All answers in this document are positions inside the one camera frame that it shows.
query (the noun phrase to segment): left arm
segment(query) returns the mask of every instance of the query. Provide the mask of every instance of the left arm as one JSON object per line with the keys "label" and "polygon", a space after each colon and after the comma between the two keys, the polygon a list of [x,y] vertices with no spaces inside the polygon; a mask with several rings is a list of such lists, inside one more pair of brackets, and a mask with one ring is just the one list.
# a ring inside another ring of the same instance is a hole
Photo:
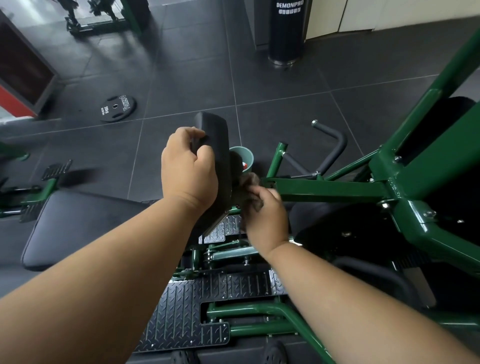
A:
{"label": "left arm", "polygon": [[0,300],[0,362],[128,359],[195,222],[215,199],[212,149],[203,146],[196,157],[189,148],[203,135],[180,128],[170,137],[162,200]]}

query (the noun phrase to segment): black cylinder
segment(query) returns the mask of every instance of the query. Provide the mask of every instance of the black cylinder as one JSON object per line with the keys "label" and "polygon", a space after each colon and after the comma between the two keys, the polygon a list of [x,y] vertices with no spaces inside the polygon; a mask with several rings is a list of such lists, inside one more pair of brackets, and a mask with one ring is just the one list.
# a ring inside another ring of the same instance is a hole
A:
{"label": "black cylinder", "polygon": [[273,63],[287,65],[300,58],[303,50],[305,8],[306,0],[272,1],[268,58]]}

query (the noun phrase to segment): screw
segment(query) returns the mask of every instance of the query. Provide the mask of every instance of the screw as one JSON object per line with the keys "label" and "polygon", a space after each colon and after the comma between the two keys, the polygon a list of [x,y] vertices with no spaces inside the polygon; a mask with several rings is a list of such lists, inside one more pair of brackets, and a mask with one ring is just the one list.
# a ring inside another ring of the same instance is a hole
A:
{"label": "screw", "polygon": [[426,218],[434,218],[435,216],[437,216],[437,213],[435,211],[425,211],[423,213],[423,215],[426,217]]}

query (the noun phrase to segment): forearm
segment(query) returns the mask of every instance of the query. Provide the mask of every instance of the forearm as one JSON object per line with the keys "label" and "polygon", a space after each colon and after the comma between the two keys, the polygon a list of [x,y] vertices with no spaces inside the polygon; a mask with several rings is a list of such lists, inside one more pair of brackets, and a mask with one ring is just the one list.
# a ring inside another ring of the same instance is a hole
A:
{"label": "forearm", "polygon": [[197,218],[160,200],[4,297],[0,362],[124,363]]}
{"label": "forearm", "polygon": [[340,364],[478,362],[436,323],[301,247],[281,245],[267,260]]}

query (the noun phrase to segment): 20kg weight plate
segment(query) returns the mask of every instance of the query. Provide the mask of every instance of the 20kg weight plate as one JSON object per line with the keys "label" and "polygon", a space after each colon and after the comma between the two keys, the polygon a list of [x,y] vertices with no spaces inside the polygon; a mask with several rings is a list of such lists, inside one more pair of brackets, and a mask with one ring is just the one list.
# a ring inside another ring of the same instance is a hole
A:
{"label": "20kg weight plate", "polygon": [[112,96],[99,107],[100,120],[116,122],[129,117],[137,108],[137,102],[132,96]]}

